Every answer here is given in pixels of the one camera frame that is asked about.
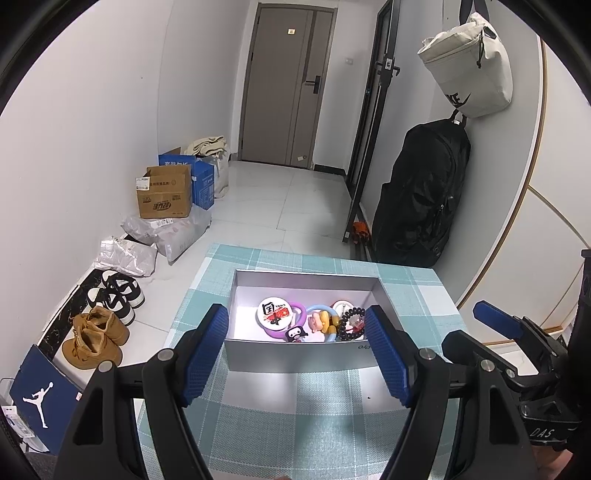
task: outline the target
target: open box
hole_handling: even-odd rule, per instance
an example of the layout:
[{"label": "open box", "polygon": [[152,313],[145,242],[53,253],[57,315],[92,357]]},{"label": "open box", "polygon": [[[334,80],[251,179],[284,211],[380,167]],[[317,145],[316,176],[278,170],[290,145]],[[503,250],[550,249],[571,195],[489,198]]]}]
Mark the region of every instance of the open box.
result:
[{"label": "open box", "polygon": [[398,315],[377,277],[236,270],[230,295],[230,322],[225,340],[228,367],[239,372],[304,373],[374,367],[367,340],[288,343],[269,337],[256,320],[256,309],[268,297],[305,306],[348,300],[365,309],[380,305],[394,328]]}]

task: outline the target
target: black backpack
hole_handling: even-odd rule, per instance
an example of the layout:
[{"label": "black backpack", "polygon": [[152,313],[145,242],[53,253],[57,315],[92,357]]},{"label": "black backpack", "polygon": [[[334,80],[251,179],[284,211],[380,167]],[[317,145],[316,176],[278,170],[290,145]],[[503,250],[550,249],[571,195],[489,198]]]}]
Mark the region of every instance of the black backpack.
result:
[{"label": "black backpack", "polygon": [[432,267],[449,238],[460,203],[470,141],[466,118],[411,128],[382,185],[372,226],[372,243],[380,263]]}]

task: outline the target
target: sneaker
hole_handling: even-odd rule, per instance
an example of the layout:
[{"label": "sneaker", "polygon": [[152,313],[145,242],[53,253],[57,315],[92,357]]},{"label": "sneaker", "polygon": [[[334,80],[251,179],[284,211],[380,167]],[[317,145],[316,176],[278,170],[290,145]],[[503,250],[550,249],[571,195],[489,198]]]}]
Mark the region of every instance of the sneaker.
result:
[{"label": "sneaker", "polygon": [[102,279],[102,286],[112,288],[125,295],[131,308],[136,309],[137,307],[141,307],[144,303],[144,294],[142,293],[137,280],[133,277],[116,272],[115,270],[106,270],[102,274]]},{"label": "sneaker", "polygon": [[91,308],[99,307],[106,308],[112,311],[117,318],[123,322],[123,325],[128,326],[135,320],[135,312],[125,296],[112,288],[91,288],[86,294],[88,305]]},{"label": "sneaker", "polygon": [[129,338],[129,329],[112,311],[96,306],[90,313],[81,313],[72,319],[74,329],[80,326],[104,333],[115,345],[124,346]]},{"label": "sneaker", "polygon": [[66,340],[61,346],[65,359],[80,370],[96,368],[105,360],[120,366],[123,360],[121,348],[115,345],[104,333],[82,328],[74,328],[74,338]]}]

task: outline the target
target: black and white sneaker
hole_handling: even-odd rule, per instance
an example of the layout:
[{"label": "black and white sneaker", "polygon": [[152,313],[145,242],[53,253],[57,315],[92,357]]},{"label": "black and white sneaker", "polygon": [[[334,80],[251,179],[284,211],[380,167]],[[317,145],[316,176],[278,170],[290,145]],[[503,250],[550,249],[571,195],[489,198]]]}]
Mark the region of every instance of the black and white sneaker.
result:
[{"label": "black and white sneaker", "polygon": [[135,320],[135,312],[125,296],[112,288],[91,288],[86,294],[91,308],[106,308],[112,311],[123,325],[128,326]]},{"label": "black and white sneaker", "polygon": [[116,272],[115,270],[106,270],[102,274],[102,279],[103,287],[111,288],[122,295],[125,295],[125,298],[133,309],[141,307],[144,303],[144,294],[139,287],[137,280],[133,277]]}]

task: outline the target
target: green and white checkered tablecloth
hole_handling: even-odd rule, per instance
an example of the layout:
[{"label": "green and white checkered tablecloth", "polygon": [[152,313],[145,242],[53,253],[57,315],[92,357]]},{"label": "green and white checkered tablecloth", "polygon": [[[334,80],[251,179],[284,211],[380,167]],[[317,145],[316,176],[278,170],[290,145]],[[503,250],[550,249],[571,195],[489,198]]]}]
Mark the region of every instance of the green and white checkered tablecloth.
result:
[{"label": "green and white checkered tablecloth", "polygon": [[[441,354],[465,325],[430,269],[212,245],[178,310],[165,346],[194,329],[212,303],[228,306],[236,269],[379,277],[405,331]],[[408,411],[390,397],[378,367],[309,374],[230,372],[222,350],[200,398],[185,411],[216,480],[379,478]],[[433,479],[443,478],[457,403],[450,400]],[[163,478],[142,407],[139,438],[151,479]]]}]

